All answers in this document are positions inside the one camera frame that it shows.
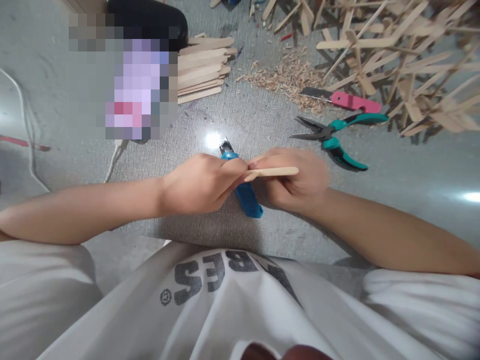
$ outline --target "blue utility knife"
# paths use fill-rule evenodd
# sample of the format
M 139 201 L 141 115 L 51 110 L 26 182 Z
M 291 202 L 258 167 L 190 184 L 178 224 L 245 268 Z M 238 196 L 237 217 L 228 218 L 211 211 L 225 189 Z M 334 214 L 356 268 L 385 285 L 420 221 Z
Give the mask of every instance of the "blue utility knife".
M 232 160 L 238 158 L 238 154 L 232 149 L 232 145 L 227 138 L 220 144 L 221 158 L 224 160 Z M 235 189 L 236 197 L 240 201 L 240 206 L 245 215 L 249 218 L 260 219 L 264 214 L 264 209 L 257 201 L 252 185 L 249 182 L 244 182 Z

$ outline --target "pink utility knife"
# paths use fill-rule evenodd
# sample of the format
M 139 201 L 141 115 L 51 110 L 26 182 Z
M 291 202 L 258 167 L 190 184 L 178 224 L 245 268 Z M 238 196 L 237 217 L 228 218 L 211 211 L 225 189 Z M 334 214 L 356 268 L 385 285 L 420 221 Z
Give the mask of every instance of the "pink utility knife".
M 349 95 L 341 91 L 330 92 L 327 90 L 307 86 L 300 92 L 300 95 L 325 100 L 329 103 L 349 110 L 363 110 L 364 113 L 376 114 L 382 111 L 382 104 L 378 102 Z

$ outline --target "person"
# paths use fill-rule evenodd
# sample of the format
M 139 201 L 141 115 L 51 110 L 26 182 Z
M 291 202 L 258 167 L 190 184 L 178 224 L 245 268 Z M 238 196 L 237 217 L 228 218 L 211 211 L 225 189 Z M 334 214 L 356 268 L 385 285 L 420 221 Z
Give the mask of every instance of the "person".
M 102 298 L 80 244 L 128 222 L 217 211 L 245 171 L 271 202 L 379 267 L 363 301 L 301 263 L 171 242 Z M 91 184 L 0 213 L 0 359 L 474 359 L 480 254 L 410 214 L 329 187 L 325 162 L 275 148 L 198 154 L 170 174 Z

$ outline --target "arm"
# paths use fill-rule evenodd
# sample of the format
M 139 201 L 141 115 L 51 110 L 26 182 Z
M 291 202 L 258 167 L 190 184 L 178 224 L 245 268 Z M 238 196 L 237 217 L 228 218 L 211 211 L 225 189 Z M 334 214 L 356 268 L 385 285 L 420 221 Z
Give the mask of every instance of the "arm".
M 0 241 L 77 245 L 137 220 L 218 210 L 247 169 L 199 154 L 157 178 L 68 188 L 0 212 Z
M 300 172 L 268 179 L 270 200 L 318 222 L 374 265 L 411 272 L 480 273 L 480 253 L 450 232 L 390 206 L 328 188 L 325 162 L 310 152 L 279 148 L 249 162 L 251 169 L 285 166 Z

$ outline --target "wood shavings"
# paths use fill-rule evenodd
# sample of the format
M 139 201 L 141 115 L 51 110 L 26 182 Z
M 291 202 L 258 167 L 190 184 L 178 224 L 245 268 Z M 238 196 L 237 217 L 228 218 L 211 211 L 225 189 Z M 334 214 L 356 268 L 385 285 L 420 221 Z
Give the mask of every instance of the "wood shavings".
M 305 54 L 298 50 L 289 51 L 274 70 L 259 69 L 252 74 L 240 76 L 238 81 L 248 81 L 274 93 L 280 91 L 291 102 L 297 104 L 300 111 L 310 110 L 313 114 L 320 114 L 325 108 L 325 102 L 300 95 L 300 92 L 304 87 L 322 88 L 322 76 L 325 71 L 312 68 L 304 56 Z M 257 68 L 258 63 L 254 61 L 251 68 Z

